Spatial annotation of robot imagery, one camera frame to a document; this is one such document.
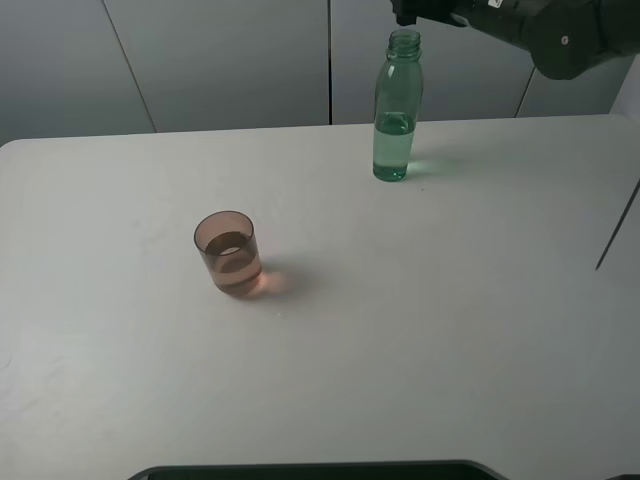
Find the brown liquid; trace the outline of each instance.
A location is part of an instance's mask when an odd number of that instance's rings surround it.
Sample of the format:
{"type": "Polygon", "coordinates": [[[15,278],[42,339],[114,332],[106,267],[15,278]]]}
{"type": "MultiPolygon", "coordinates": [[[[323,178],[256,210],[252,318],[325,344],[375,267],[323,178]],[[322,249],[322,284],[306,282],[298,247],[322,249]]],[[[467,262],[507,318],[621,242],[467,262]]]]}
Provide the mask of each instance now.
{"type": "Polygon", "coordinates": [[[204,253],[213,281],[224,293],[241,297],[258,285],[262,265],[255,239],[226,232],[211,240],[204,253]]]}

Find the table surface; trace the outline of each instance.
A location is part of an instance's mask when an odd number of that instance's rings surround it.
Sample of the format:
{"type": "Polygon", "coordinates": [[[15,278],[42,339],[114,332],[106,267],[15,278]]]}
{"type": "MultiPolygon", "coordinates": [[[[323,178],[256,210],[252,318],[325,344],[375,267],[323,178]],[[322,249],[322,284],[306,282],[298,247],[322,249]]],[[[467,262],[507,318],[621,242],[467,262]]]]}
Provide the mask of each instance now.
{"type": "Polygon", "coordinates": [[[373,178],[371,142],[353,125],[3,147],[0,478],[455,458],[510,480],[640,473],[640,280],[595,271],[638,126],[421,123],[399,184],[373,178]],[[254,220],[288,291],[215,290],[192,234],[224,209],[254,220]]]}

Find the gray wall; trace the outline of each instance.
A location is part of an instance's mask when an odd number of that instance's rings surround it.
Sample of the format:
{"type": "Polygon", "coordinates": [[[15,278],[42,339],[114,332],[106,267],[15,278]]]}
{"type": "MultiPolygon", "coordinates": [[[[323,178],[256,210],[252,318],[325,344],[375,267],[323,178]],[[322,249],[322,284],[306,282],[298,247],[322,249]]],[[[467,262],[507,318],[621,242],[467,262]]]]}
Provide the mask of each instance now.
{"type": "MultiPolygon", "coordinates": [[[[105,2],[0,2],[0,145],[323,125],[330,108],[333,123],[370,122],[397,28],[389,0],[105,2]]],[[[479,32],[426,20],[417,28],[422,120],[604,113],[631,61],[554,82],[534,73],[526,52],[479,32]]],[[[638,76],[618,110],[638,111],[638,76]]]]}
{"type": "Polygon", "coordinates": [[[0,2],[0,145],[152,132],[100,0],[0,2]]]}
{"type": "Polygon", "coordinates": [[[626,115],[640,122],[640,56],[633,62],[620,93],[616,98],[611,113],[626,115]]]}
{"type": "Polygon", "coordinates": [[[632,62],[612,60],[570,81],[549,80],[536,70],[518,117],[609,113],[632,62]]]}
{"type": "Polygon", "coordinates": [[[326,0],[106,0],[161,132],[329,123],[326,0]]]}

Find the black object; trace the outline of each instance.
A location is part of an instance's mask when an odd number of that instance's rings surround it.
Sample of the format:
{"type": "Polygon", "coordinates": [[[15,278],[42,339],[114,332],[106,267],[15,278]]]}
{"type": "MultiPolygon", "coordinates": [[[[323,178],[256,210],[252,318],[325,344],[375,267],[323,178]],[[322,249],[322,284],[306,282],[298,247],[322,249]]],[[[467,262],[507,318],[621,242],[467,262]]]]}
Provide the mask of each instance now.
{"type": "Polygon", "coordinates": [[[523,48],[546,77],[570,80],[640,53],[640,0],[391,0],[399,25],[418,17],[523,48]]]}
{"type": "Polygon", "coordinates": [[[504,480],[468,461],[158,467],[131,480],[504,480]]]}

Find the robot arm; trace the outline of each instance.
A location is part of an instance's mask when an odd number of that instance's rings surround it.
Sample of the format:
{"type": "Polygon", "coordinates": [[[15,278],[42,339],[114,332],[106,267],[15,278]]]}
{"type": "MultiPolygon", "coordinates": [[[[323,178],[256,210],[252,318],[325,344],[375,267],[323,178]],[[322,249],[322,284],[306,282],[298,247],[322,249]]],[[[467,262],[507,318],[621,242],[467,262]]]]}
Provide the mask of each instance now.
{"type": "Polygon", "coordinates": [[[570,80],[640,53],[640,0],[391,0],[399,25],[417,17],[472,28],[523,48],[546,77],[570,80]]]}

